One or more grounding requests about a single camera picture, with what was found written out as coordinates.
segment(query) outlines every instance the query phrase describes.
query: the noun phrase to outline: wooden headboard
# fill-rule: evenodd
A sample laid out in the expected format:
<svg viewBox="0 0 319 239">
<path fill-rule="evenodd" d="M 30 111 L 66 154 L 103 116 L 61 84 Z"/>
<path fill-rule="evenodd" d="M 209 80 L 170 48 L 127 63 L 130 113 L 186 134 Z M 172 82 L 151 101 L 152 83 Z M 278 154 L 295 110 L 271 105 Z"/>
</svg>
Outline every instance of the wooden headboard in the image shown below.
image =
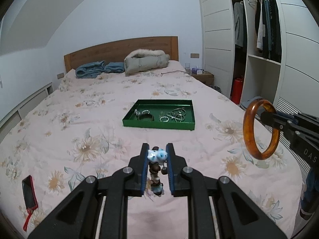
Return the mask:
<svg viewBox="0 0 319 239">
<path fill-rule="evenodd" d="M 105 60 L 107 64 L 123 62 L 128 54 L 139 48 L 163 50 L 170 55 L 171 60 L 178 61 L 178 38 L 176 36 L 141 37 L 100 44 L 65 55 L 65 69 L 66 72 L 69 72 L 83 64 L 102 60 Z"/>
</svg>

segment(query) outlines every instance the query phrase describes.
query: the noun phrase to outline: dark bangle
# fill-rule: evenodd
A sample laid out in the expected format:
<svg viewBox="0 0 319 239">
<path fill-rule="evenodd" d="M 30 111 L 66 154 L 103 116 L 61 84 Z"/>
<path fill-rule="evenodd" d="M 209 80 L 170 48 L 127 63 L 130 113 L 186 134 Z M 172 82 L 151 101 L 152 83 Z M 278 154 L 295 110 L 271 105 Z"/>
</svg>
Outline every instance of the dark bangle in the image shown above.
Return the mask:
<svg viewBox="0 0 319 239">
<path fill-rule="evenodd" d="M 154 121 L 154 116 L 149 113 L 144 113 L 138 116 L 138 120 L 146 120 L 149 119 L 150 121 Z"/>
</svg>

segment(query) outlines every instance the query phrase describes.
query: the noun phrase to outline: wardrobe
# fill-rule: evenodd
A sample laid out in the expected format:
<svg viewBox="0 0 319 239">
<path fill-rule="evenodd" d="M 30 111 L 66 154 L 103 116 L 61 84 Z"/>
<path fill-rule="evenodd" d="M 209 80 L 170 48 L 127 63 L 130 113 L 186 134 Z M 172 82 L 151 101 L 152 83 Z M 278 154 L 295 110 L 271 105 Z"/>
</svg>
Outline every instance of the wardrobe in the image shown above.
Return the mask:
<svg viewBox="0 0 319 239">
<path fill-rule="evenodd" d="M 240 64 L 235 48 L 233 5 L 243 2 L 247 49 Z M 240 102 L 261 96 L 285 113 L 304 112 L 319 117 L 319 27 L 302 0 L 275 0 L 281 34 L 281 58 L 264 58 L 256 47 L 254 0 L 200 0 L 203 66 L 215 75 L 214 84 L 227 97 L 232 82 L 242 75 Z M 289 142 L 281 136 L 289 148 Z M 303 177 L 309 166 L 294 152 Z"/>
</svg>

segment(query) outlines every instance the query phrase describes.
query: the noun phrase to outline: beige quilt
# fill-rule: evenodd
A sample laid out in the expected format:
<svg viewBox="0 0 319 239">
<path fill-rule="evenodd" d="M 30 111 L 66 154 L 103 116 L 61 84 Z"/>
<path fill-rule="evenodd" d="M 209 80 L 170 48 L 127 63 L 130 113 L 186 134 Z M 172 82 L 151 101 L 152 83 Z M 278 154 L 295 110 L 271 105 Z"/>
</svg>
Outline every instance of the beige quilt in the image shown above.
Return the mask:
<svg viewBox="0 0 319 239">
<path fill-rule="evenodd" d="M 123 127 L 122 118 L 138 99 L 191 99 L 195 130 Z M 144 142 L 151 148 L 172 142 L 189 166 L 235 181 L 290 237 L 302 187 L 299 166 L 281 144 L 265 161 L 252 158 L 243 143 L 243 116 L 243 110 L 186 74 L 176 61 L 130 77 L 76 79 L 73 70 L 0 144 L 1 211 L 27 237 L 86 176 L 102 178 L 127 166 Z M 265 149 L 271 134 L 257 121 L 255 136 Z M 21 181 L 28 175 L 34 179 L 39 208 L 24 232 Z M 162 197 L 148 183 L 143 197 L 129 200 L 129 239 L 187 238 L 187 199 L 170 195 L 167 176 L 161 181 Z"/>
</svg>

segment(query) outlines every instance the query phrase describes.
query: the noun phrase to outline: blue blanket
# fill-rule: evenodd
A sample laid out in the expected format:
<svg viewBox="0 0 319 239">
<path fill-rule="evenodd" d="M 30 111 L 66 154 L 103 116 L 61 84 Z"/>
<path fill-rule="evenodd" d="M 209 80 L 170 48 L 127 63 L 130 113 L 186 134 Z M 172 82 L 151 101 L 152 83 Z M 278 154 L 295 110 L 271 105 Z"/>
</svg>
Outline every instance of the blue blanket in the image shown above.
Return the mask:
<svg viewBox="0 0 319 239">
<path fill-rule="evenodd" d="M 124 63 L 122 62 L 111 62 L 108 65 L 104 65 L 105 61 L 91 62 L 79 66 L 75 70 L 75 75 L 77 78 L 96 78 L 103 72 L 110 73 L 122 73 L 124 72 Z"/>
</svg>

